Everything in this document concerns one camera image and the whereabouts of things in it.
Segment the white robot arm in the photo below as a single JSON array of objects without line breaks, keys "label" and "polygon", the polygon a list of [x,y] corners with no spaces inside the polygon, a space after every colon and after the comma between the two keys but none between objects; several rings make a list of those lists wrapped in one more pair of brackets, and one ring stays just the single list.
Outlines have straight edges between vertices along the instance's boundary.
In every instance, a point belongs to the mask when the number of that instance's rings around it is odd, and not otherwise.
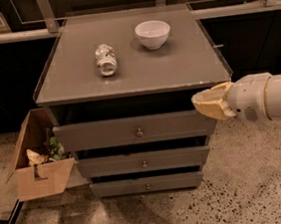
[{"label": "white robot arm", "polygon": [[205,116],[242,122],[281,121],[281,75],[247,75],[196,93],[191,102]]}]

